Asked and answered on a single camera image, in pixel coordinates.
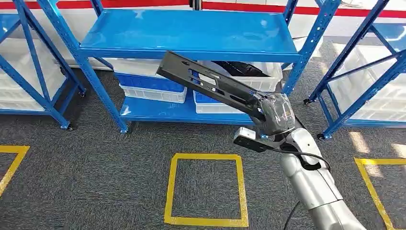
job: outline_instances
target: robotic arm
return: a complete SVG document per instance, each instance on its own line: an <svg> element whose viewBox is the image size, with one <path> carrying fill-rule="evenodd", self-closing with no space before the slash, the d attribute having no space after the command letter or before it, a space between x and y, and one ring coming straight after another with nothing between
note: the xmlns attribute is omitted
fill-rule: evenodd
<svg viewBox="0 0 406 230"><path fill-rule="evenodd" d="M319 230L365 230L343 201L311 134L295 128L295 116L285 94L257 91L170 51L157 73L250 115L267 138L241 127L234 143L257 152L284 153L280 159L283 173ZM199 74L215 84L202 80Z"/></svg>
<svg viewBox="0 0 406 230"><path fill-rule="evenodd" d="M290 106L286 106L289 104L286 95L273 94L268 98L279 98L275 101L277 103L272 103L269 99L260 103L267 121L272 120L272 124L252 119L257 125L267 128L264 129L266 134L275 135L276 141L264 141L263 138L257 137L255 131L241 127L235 134L234 143L258 152L284 151L285 154L281 155L280 159L283 173L291 182L317 229L364 230L336 188L329 165L321 160L322 155L311 134L304 128L291 128L290 125L281 129L285 124L294 124L293 112ZM299 152L314 154L320 159L300 155Z"/></svg>

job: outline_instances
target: black cable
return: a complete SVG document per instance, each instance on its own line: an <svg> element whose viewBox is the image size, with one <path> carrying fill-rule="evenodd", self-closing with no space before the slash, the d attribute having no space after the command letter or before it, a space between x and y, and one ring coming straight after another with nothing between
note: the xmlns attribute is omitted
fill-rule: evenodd
<svg viewBox="0 0 406 230"><path fill-rule="evenodd" d="M281 149L272 149L272 151L286 153L286 154L294 154L294 155L305 155L305 156L317 158L319 160L322 160L326 164L327 170L329 172L331 172L330 163L328 163L328 161L326 159L324 159L323 157L317 156L315 154L306 153L306 152L287 151L287 150L281 150Z"/></svg>
<svg viewBox="0 0 406 230"><path fill-rule="evenodd" d="M288 224L289 224L289 221L291 220L291 217L292 217L293 213L296 211L296 209L297 209L297 207L299 206L299 204L300 204L300 201L298 201L298 202L296 203L296 205L293 207L293 209L292 209L292 211L290 212L288 218L286 219L285 226L283 227L283 230L286 230L286 229L287 229Z"/></svg>
<svg viewBox="0 0 406 230"><path fill-rule="evenodd" d="M303 123L299 120L299 118L296 116L296 114L294 115L294 118L302 126L302 128L307 130L306 126L303 125ZM311 153L305 153L305 152L286 151L286 150L279 150L279 149L274 149L274 151L275 152L281 152L281 153L299 154L299 155L306 155L306 156L309 156L309 157L315 157L315 158L317 158L319 160L322 160L326 164L327 170L329 172L331 172L330 163L328 163L328 161L326 159L324 159L323 157L320 157L320 156L317 156L317 155L314 155L314 154L311 154Z"/></svg>

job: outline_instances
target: blue shelving unit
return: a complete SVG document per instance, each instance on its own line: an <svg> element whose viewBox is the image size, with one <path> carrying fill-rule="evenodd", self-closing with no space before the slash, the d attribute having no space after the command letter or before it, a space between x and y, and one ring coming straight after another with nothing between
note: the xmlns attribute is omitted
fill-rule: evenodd
<svg viewBox="0 0 406 230"><path fill-rule="evenodd" d="M52 116L63 129L71 129L70 122L63 117L63 113L76 90L79 90L80 95L84 96L86 89L76 78L72 69L63 59L61 54L58 52L57 48L51 42L51 39L46 35L45 31L35 19L34 15L30 12L28 7L25 5L23 0L13 0L18 14L0 14L0 24L2 30L0 30L0 42L4 41L19 25L23 27L23 32L27 40L28 47L30 49L31 57L35 66L35 71L38 75L38 80L41 85L42 96L36 89L34 89L14 68L11 66L6 59L0 54L0 68L3 69L19 86L21 86L31 97L33 97L45 110L44 111L30 111L30 110L11 110L11 109L0 109L1 114L12 114L12 115L49 115ZM46 88L44 76L41 70L41 65L38 60L38 56L34 47L33 38L31 36L29 26L34 29L38 36L42 39L45 45L48 47L50 52L54 55L56 60L60 63L61 69L64 71L67 79L62 84L61 88L58 89L53 99L51 100ZM69 90L68 95L62 102L60 108L57 110L54 105L61 95L65 87L72 83L72 87Z"/></svg>
<svg viewBox="0 0 406 230"><path fill-rule="evenodd" d="M305 104L319 100L324 114L328 121L328 127L323 133L318 134L319 139L331 138L332 134L337 131L341 126L350 127L399 127L405 128L406 122L399 121L378 121L378 120L359 120L351 119L351 117L376 93L382 89L387 83L394 80L400 73L405 73L406 70L406 37L403 36L405 32L406 23L373 23L378 17L380 12L385 8L389 0L378 0L374 8L370 11L368 16L362 22L358 30L352 36L350 41L345 46L344 50L340 53L338 58L334 61L333 65L327 71L321 82L317 85L315 90L304 100ZM391 51L391 55L384 57L380 60L374 61L367 65L350 70L346 73L335 76L337 70L344 63L346 57L350 54L356 44L365 36L366 33L374 33L381 42ZM369 68L389 59L396 58L395 62L374 84L369 87L364 94L362 94L346 111L340 111L338 102L334 93L330 89L328 83L342 77L346 77L354 72ZM333 102L333 105L338 114L338 118L334 120L329 112L326 103L321 95L322 91L327 90L328 95Z"/></svg>
<svg viewBox="0 0 406 230"><path fill-rule="evenodd" d="M134 98L126 98L119 113L91 68L88 57L159 59L171 50L194 60L284 62L284 67L293 63L283 88L289 94L340 4L339 0L317 1L320 13L302 50L297 51L288 30L297 1L288 0L284 13L280 14L104 9L100 0L92 0L98 19L79 43L61 16L57 1L38 0L121 132L127 132L125 120L215 124L247 124L250 120L234 114L199 115L191 106L193 98L190 96L184 106L170 105L183 110L185 116L167 110L168 103ZM123 110L131 112L123 115ZM166 112L171 118L161 116Z"/></svg>

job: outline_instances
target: clear plastic wrap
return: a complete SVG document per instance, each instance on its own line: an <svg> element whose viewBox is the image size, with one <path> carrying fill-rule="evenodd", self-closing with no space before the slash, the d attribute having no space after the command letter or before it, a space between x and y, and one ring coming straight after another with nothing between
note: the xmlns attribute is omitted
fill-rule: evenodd
<svg viewBox="0 0 406 230"><path fill-rule="evenodd" d="M292 130L295 124L294 113L288 97L284 93L268 93L259 99L266 121L251 117L268 136Z"/></svg>

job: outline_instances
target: yellow floor tape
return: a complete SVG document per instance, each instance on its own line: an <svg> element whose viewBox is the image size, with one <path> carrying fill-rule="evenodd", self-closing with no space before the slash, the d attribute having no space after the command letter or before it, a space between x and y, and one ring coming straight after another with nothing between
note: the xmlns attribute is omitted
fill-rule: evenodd
<svg viewBox="0 0 406 230"><path fill-rule="evenodd" d="M237 180L240 199L241 219L172 217L173 192L175 189L176 166L178 163L178 159L235 160L237 165ZM245 196L244 175L242 170L241 157L235 154L176 153L170 163L164 222L176 225L248 227L248 209L247 209L247 199Z"/></svg>
<svg viewBox="0 0 406 230"><path fill-rule="evenodd" d="M7 170L3 179L0 181L0 196L1 194L3 194L4 189L6 189L7 184L10 182L12 176L14 175L29 148L29 146L0 145L0 153L17 153L17 156L11 163L10 168Z"/></svg>
<svg viewBox="0 0 406 230"><path fill-rule="evenodd" d="M359 158L354 158L354 160L358 166L358 169L360 170L361 176L364 179L365 184L367 185L367 188L369 190L369 193L371 194L372 200L375 203L375 206L378 209L379 214L381 214L383 221L385 222L386 228L388 230L400 230L400 229L395 229L393 227L391 219L389 218L388 214L386 213L385 207L383 206L381 200L379 199L379 196L376 193L375 188L373 187L371 179L369 178L364 165L406 165L406 159L359 159Z"/></svg>

